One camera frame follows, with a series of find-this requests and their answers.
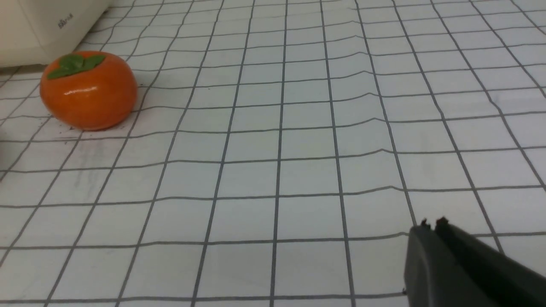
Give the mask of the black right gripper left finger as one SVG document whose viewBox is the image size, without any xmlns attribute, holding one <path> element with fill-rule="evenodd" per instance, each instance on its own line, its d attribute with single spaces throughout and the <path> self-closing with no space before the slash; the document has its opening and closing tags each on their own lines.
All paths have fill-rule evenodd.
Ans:
<svg viewBox="0 0 546 307">
<path fill-rule="evenodd" d="M 494 307 L 427 220 L 410 229 L 404 264 L 410 307 Z"/>
</svg>

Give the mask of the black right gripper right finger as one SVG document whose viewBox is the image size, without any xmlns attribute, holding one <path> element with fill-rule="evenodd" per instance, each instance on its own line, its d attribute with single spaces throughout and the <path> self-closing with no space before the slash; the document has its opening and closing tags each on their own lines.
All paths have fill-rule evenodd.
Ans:
<svg viewBox="0 0 546 307">
<path fill-rule="evenodd" d="M 474 283 L 499 307 L 544 307 L 545 277 L 496 251 L 445 217 L 435 234 Z"/>
</svg>

